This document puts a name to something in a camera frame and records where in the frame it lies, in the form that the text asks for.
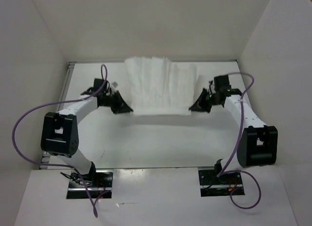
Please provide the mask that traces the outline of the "white pleated skirt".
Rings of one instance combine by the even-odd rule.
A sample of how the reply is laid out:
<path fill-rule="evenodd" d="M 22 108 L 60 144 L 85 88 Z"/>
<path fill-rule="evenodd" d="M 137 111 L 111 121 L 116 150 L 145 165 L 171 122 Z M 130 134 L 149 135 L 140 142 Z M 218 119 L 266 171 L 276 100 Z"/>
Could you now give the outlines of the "white pleated skirt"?
<path fill-rule="evenodd" d="M 181 67 L 167 58 L 132 57 L 124 61 L 135 116 L 189 116 L 198 79 L 197 66 Z"/>

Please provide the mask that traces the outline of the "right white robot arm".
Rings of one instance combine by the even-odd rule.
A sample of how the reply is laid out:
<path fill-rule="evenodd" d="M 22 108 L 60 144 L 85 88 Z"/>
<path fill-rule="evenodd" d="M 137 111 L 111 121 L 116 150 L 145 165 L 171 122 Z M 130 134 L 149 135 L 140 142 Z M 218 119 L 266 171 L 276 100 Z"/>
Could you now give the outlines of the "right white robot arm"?
<path fill-rule="evenodd" d="M 278 130 L 263 122 L 245 100 L 246 90 L 234 89 L 229 75 L 219 75 L 210 82 L 189 108 L 192 112 L 210 113 L 212 107 L 222 106 L 239 126 L 238 138 L 230 157 L 220 159 L 214 166 L 214 179 L 226 183 L 231 173 L 249 167 L 268 166 L 276 162 Z"/>

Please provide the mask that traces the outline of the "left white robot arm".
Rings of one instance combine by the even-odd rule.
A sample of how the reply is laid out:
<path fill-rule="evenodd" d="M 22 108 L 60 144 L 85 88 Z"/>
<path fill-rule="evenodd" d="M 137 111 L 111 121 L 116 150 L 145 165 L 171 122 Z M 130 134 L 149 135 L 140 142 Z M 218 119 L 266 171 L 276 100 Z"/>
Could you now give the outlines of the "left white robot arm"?
<path fill-rule="evenodd" d="M 81 173 L 79 180 L 86 187 L 98 184 L 103 178 L 78 148 L 78 124 L 99 107 L 109 107 L 113 114 L 133 112 L 114 85 L 96 78 L 93 87 L 84 91 L 78 102 L 56 113 L 47 113 L 43 122 L 41 149 L 76 168 Z"/>

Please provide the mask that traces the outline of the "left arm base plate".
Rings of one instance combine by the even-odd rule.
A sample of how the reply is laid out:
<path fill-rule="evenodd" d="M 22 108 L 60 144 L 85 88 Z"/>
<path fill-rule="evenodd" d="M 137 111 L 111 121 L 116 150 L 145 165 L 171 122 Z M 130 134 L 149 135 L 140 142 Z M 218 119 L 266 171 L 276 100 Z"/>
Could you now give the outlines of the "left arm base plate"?
<path fill-rule="evenodd" d="M 63 172 L 61 174 L 69 179 L 66 199 L 88 199 L 85 187 L 75 172 L 70 175 Z M 112 197 L 113 174 L 112 169 L 98 169 L 96 183 L 85 180 L 92 199 L 95 200 L 98 196 L 101 199 L 110 199 Z"/>

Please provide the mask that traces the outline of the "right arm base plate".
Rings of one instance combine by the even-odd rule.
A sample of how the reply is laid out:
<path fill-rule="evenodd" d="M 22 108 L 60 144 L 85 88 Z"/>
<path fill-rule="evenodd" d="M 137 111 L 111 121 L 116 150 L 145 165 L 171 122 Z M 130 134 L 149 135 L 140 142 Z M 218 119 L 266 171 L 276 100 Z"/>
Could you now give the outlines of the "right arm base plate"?
<path fill-rule="evenodd" d="M 212 168 L 198 169 L 201 197 L 245 195 L 242 178 L 239 173 L 216 176 Z"/>

